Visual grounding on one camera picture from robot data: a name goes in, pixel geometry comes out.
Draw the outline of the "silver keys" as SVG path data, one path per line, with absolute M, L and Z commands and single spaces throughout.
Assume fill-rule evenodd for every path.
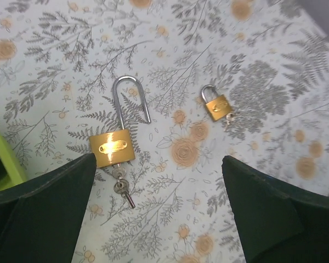
M 129 182 L 126 180 L 126 169 L 120 164 L 113 165 L 112 177 L 116 179 L 114 184 L 114 192 L 121 195 L 129 204 L 129 206 L 134 209 L 135 203 L 129 192 Z

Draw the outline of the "green plastic basket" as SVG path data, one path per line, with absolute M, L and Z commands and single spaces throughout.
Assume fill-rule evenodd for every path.
M 0 191 L 14 187 L 27 181 L 13 149 L 0 134 Z

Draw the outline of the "floral table mat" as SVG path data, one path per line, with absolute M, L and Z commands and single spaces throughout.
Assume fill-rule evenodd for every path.
M 296 1 L 0 1 L 0 132 L 28 178 L 119 128 L 122 75 L 152 119 L 121 83 L 136 208 L 97 169 L 72 262 L 244 262 L 226 155 L 329 195 L 329 36 Z

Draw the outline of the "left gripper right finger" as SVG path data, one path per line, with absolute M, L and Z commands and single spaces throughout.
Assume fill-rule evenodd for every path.
M 247 262 L 329 262 L 329 196 L 225 156 L 222 174 Z

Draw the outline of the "small brass padlock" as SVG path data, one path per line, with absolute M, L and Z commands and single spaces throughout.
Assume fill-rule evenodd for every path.
M 205 91 L 207 89 L 211 90 L 215 96 L 215 98 L 211 101 L 208 101 L 205 96 Z M 226 97 L 224 95 L 219 95 L 214 85 L 204 85 L 201 88 L 201 98 L 204 101 L 206 110 L 210 114 L 213 121 L 218 121 L 232 113 L 232 107 Z

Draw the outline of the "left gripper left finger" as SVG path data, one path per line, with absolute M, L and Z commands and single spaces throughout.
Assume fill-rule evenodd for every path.
M 71 262 L 95 171 L 89 153 L 0 191 L 0 262 Z

